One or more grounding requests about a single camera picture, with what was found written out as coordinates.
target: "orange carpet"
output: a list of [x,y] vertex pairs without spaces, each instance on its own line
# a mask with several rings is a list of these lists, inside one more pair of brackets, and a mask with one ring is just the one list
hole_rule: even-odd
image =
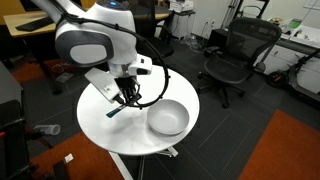
[[[40,65],[38,63],[30,61],[35,61],[35,59],[23,60],[16,65],[16,68],[11,71],[12,76],[19,82],[25,83],[34,79],[45,78]],[[58,77],[65,71],[72,71],[73,66],[64,66],[61,59],[55,59],[50,61],[45,61],[44,64],[50,71],[53,77]]]
[[320,132],[277,110],[239,179],[320,179]]
[[70,180],[124,179],[109,153],[93,144],[82,132],[33,158],[32,164],[39,165],[35,177],[53,173],[52,166],[70,153],[74,159],[65,163]]

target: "white bowl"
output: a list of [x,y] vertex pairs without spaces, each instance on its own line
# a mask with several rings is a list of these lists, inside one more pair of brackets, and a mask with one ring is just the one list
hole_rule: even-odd
[[189,113],[181,103],[164,99],[148,109],[147,120],[154,131],[165,135],[175,135],[188,126]]

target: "black cable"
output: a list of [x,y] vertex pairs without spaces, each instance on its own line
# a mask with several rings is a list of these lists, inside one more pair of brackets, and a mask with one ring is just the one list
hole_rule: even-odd
[[130,104],[130,103],[122,103],[121,101],[119,101],[119,103],[121,105],[125,105],[125,106],[128,106],[128,107],[138,107],[138,108],[143,108],[143,107],[148,107],[148,106],[151,106],[152,104],[156,103],[158,100],[162,99],[164,93],[166,92],[167,88],[168,88],[168,85],[169,85],[169,72],[168,72],[168,68],[167,66],[165,65],[164,61],[163,61],[163,58],[162,58],[162,55],[159,53],[159,51],[145,38],[143,38],[142,36],[140,36],[139,34],[129,30],[129,29],[126,29],[126,28],[123,28],[121,26],[119,26],[118,24],[111,24],[111,23],[107,23],[107,22],[101,22],[101,21],[97,21],[97,20],[93,20],[93,19],[86,19],[86,18],[78,18],[78,16],[76,15],[73,15],[73,14],[69,14],[66,9],[64,9],[61,4],[59,4],[56,0],[49,0],[54,6],[56,6],[58,8],[58,10],[60,10],[62,12],[62,17],[61,19],[65,19],[67,20],[68,22],[70,23],[78,23],[78,24],[83,24],[83,23],[96,23],[96,24],[100,24],[100,25],[103,25],[103,26],[106,26],[108,28],[111,28],[111,29],[115,29],[117,31],[121,31],[121,32],[125,32],[125,33],[128,33],[128,34],[131,34],[132,36],[134,36],[137,40],[141,41],[142,44],[147,47],[148,49],[150,49],[157,57],[158,57],[158,60],[163,68],[163,71],[164,71],[164,75],[165,75],[165,83],[164,83],[164,87],[163,87],[163,90],[162,92],[160,93],[160,95],[153,101],[150,101],[149,103],[145,103],[145,104],[138,104],[137,105],[133,105],[133,104]]
[[204,26],[203,26],[203,29],[202,29],[202,32],[201,32],[201,37],[202,37],[202,42],[201,42],[201,44],[200,43],[198,43],[199,45],[201,45],[201,48],[204,46],[204,37],[203,37],[203,32],[206,30],[208,30],[208,26],[209,25],[209,22],[206,22],[205,24],[204,24]]

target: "cabinet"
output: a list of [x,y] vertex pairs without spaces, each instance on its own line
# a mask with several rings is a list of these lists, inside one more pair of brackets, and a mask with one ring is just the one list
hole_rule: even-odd
[[22,87],[11,75],[10,71],[0,62],[0,104],[18,100],[22,104]]
[[[258,57],[255,64],[260,62],[264,55],[265,52]],[[298,60],[305,55],[306,54],[275,45],[264,60],[266,65],[264,74],[268,75],[277,70],[288,70],[289,66],[297,63]],[[301,87],[314,93],[319,93],[320,59],[313,57],[303,65],[301,71],[297,75],[297,80]]]
[[194,11],[175,13],[169,25],[172,35],[178,39],[181,39],[184,36],[191,34],[194,18]]

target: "wall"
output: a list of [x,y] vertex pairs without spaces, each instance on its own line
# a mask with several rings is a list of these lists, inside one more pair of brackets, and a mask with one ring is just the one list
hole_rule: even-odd
[[[244,4],[249,4],[251,2],[253,4],[257,3],[256,0],[244,0]],[[308,2],[308,0],[270,0],[262,19],[269,19],[272,17],[280,17],[284,20],[291,18],[304,19],[309,11],[308,8],[303,7],[306,2]],[[192,33],[201,35],[207,18],[216,20],[214,28],[221,27],[231,0],[193,0],[193,3],[196,18]],[[302,24],[320,29],[319,17],[320,10],[313,9],[304,19]]]
[[[96,0],[81,0],[82,6],[91,7]],[[19,0],[0,0],[0,25],[5,25],[3,16],[25,13]]]

